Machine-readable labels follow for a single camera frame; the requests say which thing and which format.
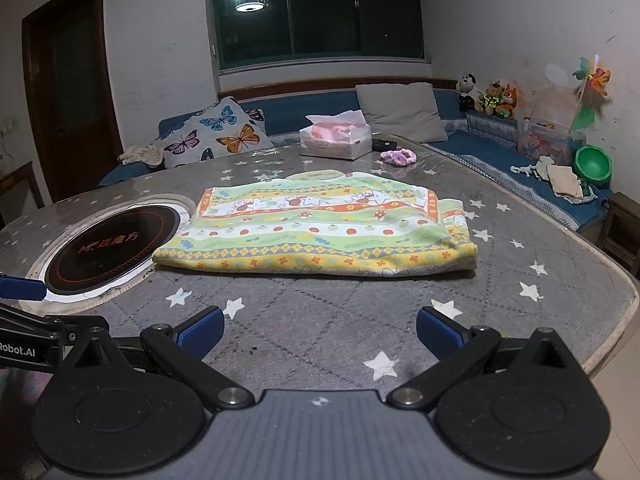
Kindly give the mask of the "round black induction cooktop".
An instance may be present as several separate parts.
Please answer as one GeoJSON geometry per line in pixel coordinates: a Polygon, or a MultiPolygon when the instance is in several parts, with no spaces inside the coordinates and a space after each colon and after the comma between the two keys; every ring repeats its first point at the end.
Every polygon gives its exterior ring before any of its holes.
{"type": "Polygon", "coordinates": [[[104,304],[154,271],[152,253],[185,226],[193,200],[151,195],[111,206],[72,224],[27,272],[47,286],[43,300],[22,300],[38,315],[75,314],[104,304]]]}

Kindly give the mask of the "green plastic bowl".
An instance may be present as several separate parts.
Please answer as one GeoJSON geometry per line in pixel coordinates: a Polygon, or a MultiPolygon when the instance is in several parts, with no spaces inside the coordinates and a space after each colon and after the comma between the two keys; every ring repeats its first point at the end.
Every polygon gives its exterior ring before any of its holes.
{"type": "Polygon", "coordinates": [[[588,183],[606,188],[611,182],[613,163],[602,148],[587,144],[576,152],[574,169],[588,183]]]}

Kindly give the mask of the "beige folded cloth on sofa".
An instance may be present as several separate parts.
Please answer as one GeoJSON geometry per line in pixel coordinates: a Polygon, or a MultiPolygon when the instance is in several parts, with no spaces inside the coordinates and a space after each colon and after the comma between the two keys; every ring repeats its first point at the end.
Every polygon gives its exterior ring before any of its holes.
{"type": "Polygon", "coordinates": [[[533,165],[511,166],[510,171],[512,174],[534,176],[538,181],[548,182],[556,197],[572,205],[590,204],[597,199],[591,186],[578,177],[570,166],[558,165],[549,156],[541,156],[533,165]]]}

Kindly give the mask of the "dark window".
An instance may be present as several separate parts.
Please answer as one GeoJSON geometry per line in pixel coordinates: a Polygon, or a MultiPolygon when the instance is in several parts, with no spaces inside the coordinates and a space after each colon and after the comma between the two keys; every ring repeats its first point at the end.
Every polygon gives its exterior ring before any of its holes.
{"type": "Polygon", "coordinates": [[[220,65],[424,58],[421,0],[213,0],[220,65]]]}

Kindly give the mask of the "orange fox plush toy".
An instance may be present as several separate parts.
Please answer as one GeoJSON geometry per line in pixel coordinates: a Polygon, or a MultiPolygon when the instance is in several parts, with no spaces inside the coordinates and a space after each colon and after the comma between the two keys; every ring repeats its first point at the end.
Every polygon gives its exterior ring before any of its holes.
{"type": "Polygon", "coordinates": [[[514,108],[518,105],[518,88],[506,84],[503,88],[500,104],[496,107],[496,114],[502,118],[513,119],[514,108]]]}

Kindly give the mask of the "blue sofa bench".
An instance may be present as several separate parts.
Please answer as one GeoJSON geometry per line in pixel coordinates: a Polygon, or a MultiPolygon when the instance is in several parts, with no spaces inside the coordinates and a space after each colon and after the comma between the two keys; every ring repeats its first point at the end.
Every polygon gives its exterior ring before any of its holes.
{"type": "Polygon", "coordinates": [[[229,96],[201,110],[162,120],[154,143],[162,144],[186,126],[214,136],[231,127],[254,126],[262,134],[258,148],[299,144],[300,132],[311,125],[312,116],[336,117],[349,110],[359,110],[373,133],[401,136],[416,144],[436,143],[440,152],[490,177],[569,228],[580,230],[604,214],[608,191],[593,185],[588,190],[589,200],[571,202],[554,192],[546,180],[510,171],[529,163],[515,151],[515,120],[462,113],[456,92],[434,90],[428,84],[363,84],[352,90],[245,102],[229,96]],[[410,88],[422,89],[426,96],[399,95],[400,90],[410,88]]]}

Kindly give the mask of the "yellow bear plush toy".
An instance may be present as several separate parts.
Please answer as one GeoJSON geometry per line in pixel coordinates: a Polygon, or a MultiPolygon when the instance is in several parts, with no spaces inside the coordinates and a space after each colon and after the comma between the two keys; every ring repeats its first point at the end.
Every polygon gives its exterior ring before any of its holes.
{"type": "Polygon", "coordinates": [[[492,82],[486,90],[478,96],[476,101],[476,110],[479,113],[485,113],[492,116],[495,114],[497,107],[502,103],[503,85],[501,81],[492,82]]]}

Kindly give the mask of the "dark wooden side table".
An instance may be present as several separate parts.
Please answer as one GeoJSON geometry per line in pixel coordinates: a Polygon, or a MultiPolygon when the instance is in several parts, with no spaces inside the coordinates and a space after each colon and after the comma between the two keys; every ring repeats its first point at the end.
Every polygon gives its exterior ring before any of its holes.
{"type": "Polygon", "coordinates": [[[44,203],[32,162],[19,166],[1,177],[1,227],[41,209],[44,203]]]}

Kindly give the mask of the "patterned green children's jacket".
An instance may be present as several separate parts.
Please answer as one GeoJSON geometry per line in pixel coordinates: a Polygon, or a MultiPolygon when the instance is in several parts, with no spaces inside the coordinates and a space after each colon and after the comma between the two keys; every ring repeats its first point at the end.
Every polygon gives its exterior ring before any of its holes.
{"type": "Polygon", "coordinates": [[[208,188],[152,259],[208,273],[396,278],[473,270],[477,247],[460,200],[338,172],[208,188]]]}

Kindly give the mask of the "small brown wooden stool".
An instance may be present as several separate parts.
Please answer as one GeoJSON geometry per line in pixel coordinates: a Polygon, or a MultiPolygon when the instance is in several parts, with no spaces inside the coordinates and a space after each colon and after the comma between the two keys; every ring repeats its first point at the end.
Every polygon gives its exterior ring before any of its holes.
{"type": "Polygon", "coordinates": [[[607,200],[608,214],[598,237],[597,246],[639,276],[639,204],[621,192],[607,200]]]}

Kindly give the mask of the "clear plastic toy box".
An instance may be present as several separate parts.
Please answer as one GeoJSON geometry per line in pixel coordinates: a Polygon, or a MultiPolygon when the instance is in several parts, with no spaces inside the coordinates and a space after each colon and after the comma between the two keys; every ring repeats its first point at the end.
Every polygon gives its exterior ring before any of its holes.
{"type": "Polygon", "coordinates": [[[586,136],[581,131],[542,119],[525,117],[518,120],[516,150],[528,159],[548,156],[558,165],[572,166],[576,152],[586,143],[586,136]]]}

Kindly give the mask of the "grey plain pillow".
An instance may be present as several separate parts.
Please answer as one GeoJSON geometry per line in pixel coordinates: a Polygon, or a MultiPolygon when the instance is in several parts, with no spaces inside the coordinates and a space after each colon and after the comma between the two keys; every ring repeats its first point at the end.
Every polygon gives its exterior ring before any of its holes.
{"type": "Polygon", "coordinates": [[[355,90],[360,110],[373,131],[419,144],[447,140],[433,86],[428,82],[358,84],[355,90]]]}

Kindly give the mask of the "butterfly print pillow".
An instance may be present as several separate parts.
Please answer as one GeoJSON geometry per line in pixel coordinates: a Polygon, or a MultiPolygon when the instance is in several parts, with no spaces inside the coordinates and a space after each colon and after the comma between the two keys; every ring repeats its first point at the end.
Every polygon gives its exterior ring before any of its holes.
{"type": "Polygon", "coordinates": [[[180,120],[154,144],[167,169],[273,147],[262,110],[247,112],[232,98],[180,120]]]}

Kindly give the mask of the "pink tissue box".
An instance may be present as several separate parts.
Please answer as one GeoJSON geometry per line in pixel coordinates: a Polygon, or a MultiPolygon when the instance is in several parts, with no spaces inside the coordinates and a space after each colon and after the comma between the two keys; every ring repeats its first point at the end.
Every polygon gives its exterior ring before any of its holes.
{"type": "Polygon", "coordinates": [[[356,160],[372,152],[371,126],[361,110],[306,118],[310,125],[299,130],[300,154],[356,160]]]}

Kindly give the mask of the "dark wooden door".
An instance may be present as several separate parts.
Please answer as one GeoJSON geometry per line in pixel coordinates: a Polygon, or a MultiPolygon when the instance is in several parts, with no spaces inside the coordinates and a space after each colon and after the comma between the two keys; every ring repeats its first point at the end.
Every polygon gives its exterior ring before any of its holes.
{"type": "Polygon", "coordinates": [[[122,154],[103,5],[50,0],[22,21],[30,126],[54,202],[96,188],[122,154]]]}

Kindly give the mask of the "colourful pinwheel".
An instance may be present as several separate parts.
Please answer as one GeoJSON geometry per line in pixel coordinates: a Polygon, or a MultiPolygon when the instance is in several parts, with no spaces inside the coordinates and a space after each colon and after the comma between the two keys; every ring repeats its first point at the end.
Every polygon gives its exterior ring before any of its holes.
{"type": "Polygon", "coordinates": [[[573,77],[579,82],[576,90],[577,108],[572,121],[573,130],[584,130],[591,127],[602,115],[602,108],[608,104],[608,83],[612,73],[604,68],[600,55],[579,59],[578,70],[573,77]]]}

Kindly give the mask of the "panda plush toy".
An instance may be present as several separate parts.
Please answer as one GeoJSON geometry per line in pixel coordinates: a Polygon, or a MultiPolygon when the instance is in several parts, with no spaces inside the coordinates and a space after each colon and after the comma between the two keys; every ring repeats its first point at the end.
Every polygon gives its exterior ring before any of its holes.
{"type": "Polygon", "coordinates": [[[461,113],[482,112],[483,92],[477,88],[476,78],[472,73],[464,73],[457,82],[458,107],[461,113]]]}

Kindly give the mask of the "beige crumpled cloth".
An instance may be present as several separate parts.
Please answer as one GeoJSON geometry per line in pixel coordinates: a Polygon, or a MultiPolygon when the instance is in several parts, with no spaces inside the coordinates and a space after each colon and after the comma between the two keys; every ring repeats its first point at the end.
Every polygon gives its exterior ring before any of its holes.
{"type": "Polygon", "coordinates": [[[132,164],[145,164],[149,167],[159,167],[164,161],[163,149],[154,144],[134,145],[127,148],[118,156],[118,161],[122,166],[132,164]]]}

